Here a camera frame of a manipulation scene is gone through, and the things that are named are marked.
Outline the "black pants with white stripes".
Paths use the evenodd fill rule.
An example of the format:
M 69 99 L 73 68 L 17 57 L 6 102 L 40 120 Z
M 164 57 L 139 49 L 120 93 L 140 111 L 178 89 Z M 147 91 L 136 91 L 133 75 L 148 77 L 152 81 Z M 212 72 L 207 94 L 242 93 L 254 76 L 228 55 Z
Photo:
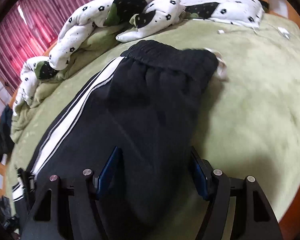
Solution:
M 99 174 L 115 147 L 119 166 L 100 200 L 108 239 L 148 239 L 178 192 L 202 93 L 221 61 L 207 49 L 142 40 L 111 60 L 49 126 L 14 189 L 21 233 L 53 175 Z

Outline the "grey denim jeans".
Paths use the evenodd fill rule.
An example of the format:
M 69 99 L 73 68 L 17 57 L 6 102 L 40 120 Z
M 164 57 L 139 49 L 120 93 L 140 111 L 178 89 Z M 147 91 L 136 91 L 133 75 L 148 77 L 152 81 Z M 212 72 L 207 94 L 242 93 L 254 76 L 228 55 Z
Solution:
M 19 218 L 11 215 L 10 200 L 5 196 L 0 198 L 0 224 L 6 230 L 19 228 Z

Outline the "green fleece bed sheet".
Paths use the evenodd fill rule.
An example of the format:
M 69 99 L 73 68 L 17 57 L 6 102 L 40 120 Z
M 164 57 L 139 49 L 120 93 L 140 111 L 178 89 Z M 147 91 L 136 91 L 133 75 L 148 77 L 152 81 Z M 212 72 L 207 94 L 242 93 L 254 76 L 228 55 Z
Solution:
M 198 153 L 228 176 L 256 178 L 277 217 L 288 210 L 300 186 L 300 29 L 286 19 L 266 14 L 260 31 L 203 20 L 185 20 L 152 36 L 177 49 L 209 48 L 221 53 L 227 81 L 213 80 L 202 99 L 192 139 Z M 217 34 L 218 29 L 247 30 Z M 72 54 L 61 83 L 45 84 L 35 107 L 14 125 L 19 135 L 6 175 L 6 195 L 17 183 L 16 168 L 26 168 L 48 126 L 83 85 L 110 60 L 129 48 L 116 40 L 118 27 L 96 29 Z

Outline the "black clothes pile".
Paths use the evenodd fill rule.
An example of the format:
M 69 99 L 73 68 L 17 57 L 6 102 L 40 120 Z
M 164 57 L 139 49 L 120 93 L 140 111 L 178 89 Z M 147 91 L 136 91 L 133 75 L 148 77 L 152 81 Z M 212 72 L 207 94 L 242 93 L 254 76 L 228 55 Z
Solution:
M 9 155 L 14 148 L 14 142 L 10 137 L 12 114 L 12 109 L 7 105 L 0 116 L 0 162 L 4 155 Z

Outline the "pink striped curtain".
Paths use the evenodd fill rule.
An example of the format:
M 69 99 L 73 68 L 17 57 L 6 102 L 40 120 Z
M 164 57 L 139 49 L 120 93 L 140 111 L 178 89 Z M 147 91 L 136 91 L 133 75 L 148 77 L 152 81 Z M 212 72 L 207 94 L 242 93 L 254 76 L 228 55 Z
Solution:
M 43 55 L 69 16 L 92 0 L 18 0 L 0 23 L 0 80 L 14 93 L 23 63 Z

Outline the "white floral quilt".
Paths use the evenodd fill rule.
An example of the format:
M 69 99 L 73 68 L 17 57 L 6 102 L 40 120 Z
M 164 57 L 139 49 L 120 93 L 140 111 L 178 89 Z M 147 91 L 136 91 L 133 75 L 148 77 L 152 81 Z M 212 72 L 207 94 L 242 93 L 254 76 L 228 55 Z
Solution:
M 31 105 L 40 82 L 52 81 L 70 63 L 71 55 L 96 28 L 131 24 L 134 28 L 117 35 L 119 42 L 135 41 L 179 23 L 198 18 L 257 28 L 264 9 L 259 0 L 93 0 L 76 9 L 59 32 L 48 56 L 24 62 L 21 84 L 12 107 L 19 114 L 23 104 Z

